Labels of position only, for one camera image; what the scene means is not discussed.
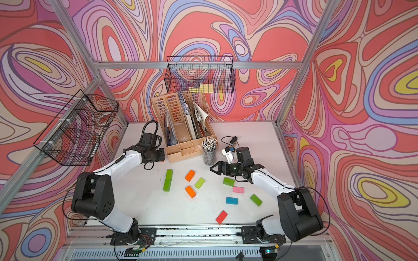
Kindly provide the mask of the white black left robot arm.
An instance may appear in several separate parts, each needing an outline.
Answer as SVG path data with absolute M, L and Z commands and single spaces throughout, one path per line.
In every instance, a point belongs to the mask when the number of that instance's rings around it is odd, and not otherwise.
M 115 206 L 113 182 L 141 164 L 165 160 L 161 148 L 162 137 L 156 133 L 142 133 L 139 143 L 125 149 L 114 162 L 93 171 L 83 172 L 75 184 L 71 210 L 93 218 L 120 234 L 140 234 L 137 220 Z

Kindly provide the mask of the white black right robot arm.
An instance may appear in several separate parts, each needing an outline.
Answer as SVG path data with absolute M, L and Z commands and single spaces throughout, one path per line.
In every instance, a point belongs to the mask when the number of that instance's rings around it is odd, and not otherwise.
M 263 165 L 254 163 L 248 147 L 237 149 L 236 157 L 236 163 L 218 161 L 210 171 L 219 176 L 243 177 L 276 199 L 278 204 L 279 216 L 266 216 L 256 222 L 253 234 L 257 239 L 263 242 L 273 235 L 281 235 L 296 242 L 324 228 L 308 188 L 290 186 L 274 177 Z

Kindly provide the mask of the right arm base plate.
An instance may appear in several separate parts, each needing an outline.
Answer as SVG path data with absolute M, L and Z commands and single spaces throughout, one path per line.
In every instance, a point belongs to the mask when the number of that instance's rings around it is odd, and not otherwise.
M 243 226 L 236 235 L 242 238 L 244 244 L 274 244 L 283 245 L 286 237 L 280 234 L 268 235 L 259 226 Z

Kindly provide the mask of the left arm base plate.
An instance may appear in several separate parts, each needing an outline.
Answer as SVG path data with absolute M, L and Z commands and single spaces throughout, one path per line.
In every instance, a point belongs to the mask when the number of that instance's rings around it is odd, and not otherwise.
M 150 246 L 155 243 L 157 228 L 140 227 L 127 233 L 113 232 L 106 238 L 111 240 L 114 246 Z

